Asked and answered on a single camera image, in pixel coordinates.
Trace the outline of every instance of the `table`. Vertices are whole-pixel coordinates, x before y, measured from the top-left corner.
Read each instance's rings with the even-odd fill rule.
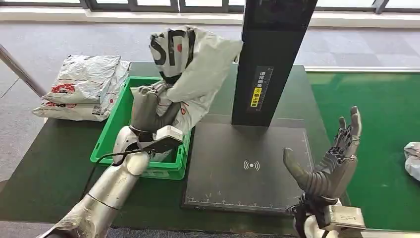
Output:
[[[359,163],[347,188],[352,205],[369,228],[419,232],[420,182],[405,171],[403,148],[420,141],[420,73],[338,70],[307,75],[329,138],[338,115],[353,105],[361,112]]]
[[[230,114],[236,70],[237,65],[232,65],[210,109],[211,114]],[[159,76],[154,63],[147,62],[133,63],[130,75]],[[301,65],[293,67],[274,116],[305,120],[314,158],[321,158],[329,147],[322,118]],[[0,193],[0,220],[55,223],[61,219],[80,198],[93,166],[89,156],[104,124],[49,119]],[[94,180],[104,169],[97,169]],[[113,226],[295,234],[288,216],[181,209],[185,183],[184,180],[141,178]]]

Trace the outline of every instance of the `green mat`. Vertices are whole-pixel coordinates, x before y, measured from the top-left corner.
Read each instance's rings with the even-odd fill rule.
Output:
[[[332,138],[338,116],[357,105],[363,131],[359,164],[348,187],[366,226],[419,231],[420,182],[404,169],[403,147],[420,141],[420,75],[310,72],[325,129]]]

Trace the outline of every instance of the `green bin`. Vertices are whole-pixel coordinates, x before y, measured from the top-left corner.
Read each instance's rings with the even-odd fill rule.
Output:
[[[142,85],[151,85],[161,80],[156,77],[136,77],[131,76],[126,79],[124,86],[121,89],[119,98],[112,109],[112,113],[105,124],[105,127],[96,143],[96,146],[91,154],[91,161],[98,161],[99,157],[112,153],[115,139],[118,132],[123,126],[130,122],[131,107],[133,105],[133,96],[130,87],[138,87]],[[178,147],[177,150],[172,150],[172,153],[167,156],[162,162],[150,162],[147,170],[142,173],[142,177],[155,179],[172,179],[181,180],[185,175],[185,168],[187,164],[188,146],[190,143],[190,133],[184,135],[184,143]],[[104,158],[101,164],[112,164],[112,158]]]

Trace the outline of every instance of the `silver robotic arm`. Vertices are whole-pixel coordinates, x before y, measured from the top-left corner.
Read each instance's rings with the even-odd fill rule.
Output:
[[[119,155],[113,155],[113,164],[104,171],[80,202],[38,238],[105,237],[155,151],[161,153],[182,143],[182,133],[177,134],[174,132],[176,129],[164,130],[168,132],[157,133],[160,137],[153,138],[158,129],[173,122],[180,108],[179,103],[173,103],[161,117],[156,114],[158,95],[168,87],[169,85],[160,82],[132,89],[134,101],[130,125],[120,130],[113,148],[113,153]],[[153,143],[141,148],[142,141]],[[138,149],[136,153],[130,153],[133,148]]]
[[[341,229],[364,229],[360,208],[341,206],[340,197],[346,190],[357,165],[356,151],[362,132],[357,107],[350,109],[351,123],[346,127],[339,118],[339,129],[332,147],[314,171],[308,172],[294,160],[293,151],[284,148],[283,162],[304,191],[299,204],[289,208],[295,216],[295,228],[302,238],[336,238]]]

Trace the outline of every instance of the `floor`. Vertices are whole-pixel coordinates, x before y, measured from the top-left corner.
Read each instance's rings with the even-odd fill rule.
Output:
[[[168,27],[173,25],[0,23],[0,44],[48,89],[68,54],[151,61],[149,34]],[[226,38],[241,37],[239,26],[203,27]],[[420,67],[419,42],[420,31],[314,28],[306,33],[295,63]],[[35,93],[0,62],[0,182],[11,176],[43,125],[43,119],[30,112],[39,103]],[[0,222],[0,237],[33,238],[49,226]],[[119,232],[122,230],[112,230],[110,237],[140,236],[133,231]]]

